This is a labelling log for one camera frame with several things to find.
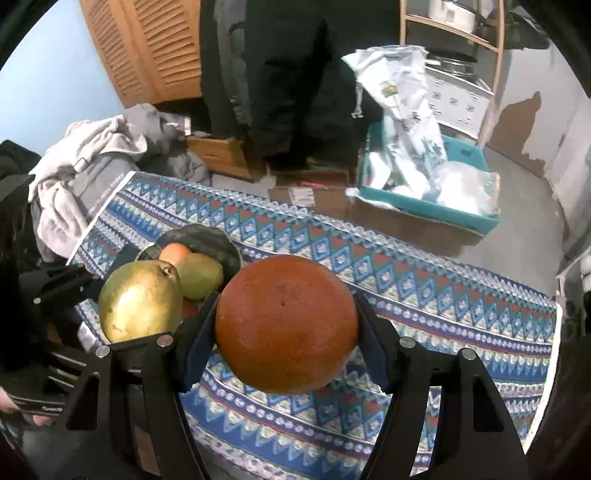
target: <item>white cloth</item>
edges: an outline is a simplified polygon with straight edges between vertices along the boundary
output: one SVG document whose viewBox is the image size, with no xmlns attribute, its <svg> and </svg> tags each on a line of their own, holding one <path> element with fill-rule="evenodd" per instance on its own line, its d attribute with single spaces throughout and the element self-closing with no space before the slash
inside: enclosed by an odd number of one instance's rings
<svg viewBox="0 0 591 480">
<path fill-rule="evenodd" d="M 29 186 L 29 202 L 39 195 L 41 216 L 38 237 L 56 254 L 68 257 L 84 234 L 87 222 L 69 181 L 84 171 L 100 153 L 119 152 L 137 162 L 148 148 L 137 127 L 123 115 L 91 122 L 75 122 L 65 137 L 50 147 L 29 172 L 35 180 Z"/>
</svg>

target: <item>plastic bag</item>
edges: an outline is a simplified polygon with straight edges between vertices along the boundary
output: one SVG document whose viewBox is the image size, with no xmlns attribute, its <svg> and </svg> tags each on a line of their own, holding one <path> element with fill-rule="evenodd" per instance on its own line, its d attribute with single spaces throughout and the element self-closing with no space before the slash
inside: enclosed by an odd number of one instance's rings
<svg viewBox="0 0 591 480">
<path fill-rule="evenodd" d="M 434 188 L 434 171 L 447 160 L 439 125 L 428 104 L 426 55 L 419 46 L 387 46 L 343 57 L 357 82 L 384 108 L 384 161 L 414 198 Z"/>
<path fill-rule="evenodd" d="M 444 207 L 474 215 L 493 215 L 496 211 L 501 190 L 498 173 L 447 161 L 437 168 L 435 184 L 440 190 L 437 203 Z"/>
</svg>

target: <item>gray clothing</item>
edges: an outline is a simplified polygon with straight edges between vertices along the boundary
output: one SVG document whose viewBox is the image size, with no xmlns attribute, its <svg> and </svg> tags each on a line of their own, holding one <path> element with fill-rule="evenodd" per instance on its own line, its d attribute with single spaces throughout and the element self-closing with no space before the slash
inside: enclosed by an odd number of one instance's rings
<svg viewBox="0 0 591 480">
<path fill-rule="evenodd" d="M 126 173 L 136 170 L 137 166 L 131 157 L 122 153 L 108 152 L 95 156 L 89 166 L 74 178 L 63 179 L 64 188 L 72 194 L 72 202 L 79 209 L 85 223 L 90 223 L 111 193 L 120 184 Z M 67 257 L 76 244 L 76 238 L 69 238 L 62 233 L 60 225 L 54 220 L 41 219 L 42 208 L 39 197 L 31 202 L 31 217 L 37 248 L 43 261 L 55 262 L 56 253 Z"/>
<path fill-rule="evenodd" d="M 184 143 L 183 115 L 159 112 L 149 103 L 139 103 L 128 108 L 124 117 L 148 143 L 138 162 L 140 170 L 211 185 L 207 165 Z"/>
<path fill-rule="evenodd" d="M 217 22 L 217 44 L 226 93 L 238 123 L 250 125 L 246 61 L 243 58 L 246 0 L 215 0 L 213 16 Z"/>
</svg>

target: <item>metal pot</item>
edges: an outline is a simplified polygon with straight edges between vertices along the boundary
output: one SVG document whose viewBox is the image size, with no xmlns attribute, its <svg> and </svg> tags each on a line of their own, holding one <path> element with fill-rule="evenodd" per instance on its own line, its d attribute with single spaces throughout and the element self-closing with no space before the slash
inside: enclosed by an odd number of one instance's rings
<svg viewBox="0 0 591 480">
<path fill-rule="evenodd" d="M 458 78 L 474 83 L 476 75 L 476 63 L 478 61 L 471 55 L 459 51 L 429 49 L 427 65 L 436 70 L 450 73 Z"/>
</svg>

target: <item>wooden cabinet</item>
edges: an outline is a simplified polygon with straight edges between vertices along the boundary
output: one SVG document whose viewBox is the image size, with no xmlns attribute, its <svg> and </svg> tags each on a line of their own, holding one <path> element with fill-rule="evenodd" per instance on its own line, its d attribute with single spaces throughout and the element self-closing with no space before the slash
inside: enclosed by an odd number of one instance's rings
<svg viewBox="0 0 591 480">
<path fill-rule="evenodd" d="M 125 107 L 201 96 L 199 0 L 80 0 Z"/>
</svg>

